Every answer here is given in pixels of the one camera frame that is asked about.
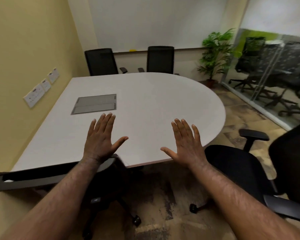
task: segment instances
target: yellow wall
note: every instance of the yellow wall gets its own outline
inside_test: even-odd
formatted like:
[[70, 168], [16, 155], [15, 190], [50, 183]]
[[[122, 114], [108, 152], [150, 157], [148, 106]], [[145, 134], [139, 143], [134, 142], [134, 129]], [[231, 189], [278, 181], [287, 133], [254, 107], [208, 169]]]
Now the yellow wall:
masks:
[[[23, 97], [54, 67], [60, 77], [29, 109]], [[0, 0], [0, 172], [15, 164], [69, 80], [87, 75], [67, 0]], [[32, 207], [29, 199], [27, 191], [0, 193], [0, 234]]]

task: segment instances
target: finger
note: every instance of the finger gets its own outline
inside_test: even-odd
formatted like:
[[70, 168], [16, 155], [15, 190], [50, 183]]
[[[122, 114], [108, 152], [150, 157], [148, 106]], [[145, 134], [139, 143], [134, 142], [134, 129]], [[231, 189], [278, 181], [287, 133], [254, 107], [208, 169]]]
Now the finger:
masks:
[[186, 129], [185, 129], [184, 125], [181, 123], [181, 121], [178, 120], [178, 119], [175, 119], [174, 121], [176, 122], [176, 125], [179, 128], [179, 131], [180, 131], [180, 134], [181, 134], [182, 138], [187, 137], [188, 134], [186, 132]]
[[176, 139], [176, 144], [182, 139], [182, 136], [180, 134], [180, 130], [175, 122], [171, 122], [174, 138]]
[[193, 139], [193, 134], [192, 134], [192, 129], [190, 128], [190, 126], [188, 125], [187, 121], [185, 121], [184, 119], [181, 120], [181, 123], [183, 124], [188, 136], [190, 138]]
[[101, 125], [100, 125], [100, 128], [99, 128], [100, 132], [105, 131], [105, 129], [107, 127], [107, 124], [108, 124], [108, 121], [110, 120], [111, 117], [112, 117], [112, 113], [108, 113], [107, 116], [104, 118], [104, 120], [101, 122]]
[[193, 129], [193, 132], [194, 132], [194, 138], [197, 141], [200, 141], [200, 134], [199, 134], [198, 128], [195, 125], [192, 125], [192, 129]]
[[173, 160], [176, 160], [176, 158], [178, 157], [178, 155], [174, 151], [170, 150], [167, 147], [161, 147], [160, 150], [171, 157]]
[[91, 124], [90, 124], [89, 130], [88, 130], [87, 138], [92, 135], [95, 125], [96, 125], [96, 119], [93, 119]]
[[116, 152], [116, 150], [126, 141], [128, 140], [129, 137], [123, 136], [119, 140], [117, 140], [112, 146], [111, 146], [111, 151], [112, 154]]
[[115, 122], [116, 116], [112, 115], [112, 117], [109, 119], [107, 126], [105, 127], [104, 132], [107, 134], [107, 136], [111, 137], [111, 132], [113, 128], [113, 123]]
[[98, 130], [99, 130], [99, 128], [100, 128], [100, 125], [101, 125], [102, 121], [104, 120], [105, 116], [106, 116], [105, 113], [103, 113], [103, 114], [100, 116], [98, 122], [96, 123], [96, 126], [94, 127], [94, 132], [96, 132], [96, 133], [98, 132]]

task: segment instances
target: white table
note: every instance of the white table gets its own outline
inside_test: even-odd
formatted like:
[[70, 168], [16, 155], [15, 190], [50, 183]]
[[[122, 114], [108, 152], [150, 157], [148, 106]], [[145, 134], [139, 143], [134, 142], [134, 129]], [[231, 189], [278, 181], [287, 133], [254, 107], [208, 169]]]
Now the white table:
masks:
[[72, 109], [78, 97], [106, 94], [117, 94], [117, 109], [111, 111], [116, 115], [112, 142], [129, 137], [116, 152], [127, 167], [170, 160], [160, 147], [176, 150], [171, 127], [175, 118], [195, 124], [203, 146], [219, 134], [226, 118], [224, 105], [213, 91], [182, 76], [143, 72], [77, 77], [69, 82], [12, 171], [79, 161], [89, 125], [103, 112], [71, 115]]

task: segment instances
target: palm plant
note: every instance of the palm plant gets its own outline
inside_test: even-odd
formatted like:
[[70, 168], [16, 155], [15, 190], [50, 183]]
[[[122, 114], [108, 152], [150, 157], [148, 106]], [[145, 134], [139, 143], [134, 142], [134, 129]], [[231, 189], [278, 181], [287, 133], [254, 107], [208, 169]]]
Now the palm plant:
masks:
[[207, 50], [202, 54], [198, 71], [204, 72], [212, 80], [216, 74], [224, 74], [228, 68], [230, 55], [233, 53], [233, 46], [229, 44], [234, 35], [234, 29], [231, 28], [224, 34], [212, 32], [203, 40], [202, 46]]

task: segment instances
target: glass wall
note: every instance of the glass wall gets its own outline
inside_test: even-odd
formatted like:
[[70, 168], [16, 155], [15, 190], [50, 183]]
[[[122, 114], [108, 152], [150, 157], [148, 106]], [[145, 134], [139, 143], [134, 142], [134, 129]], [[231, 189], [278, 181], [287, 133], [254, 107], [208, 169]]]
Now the glass wall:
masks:
[[287, 127], [300, 124], [300, 37], [240, 29], [222, 84]]

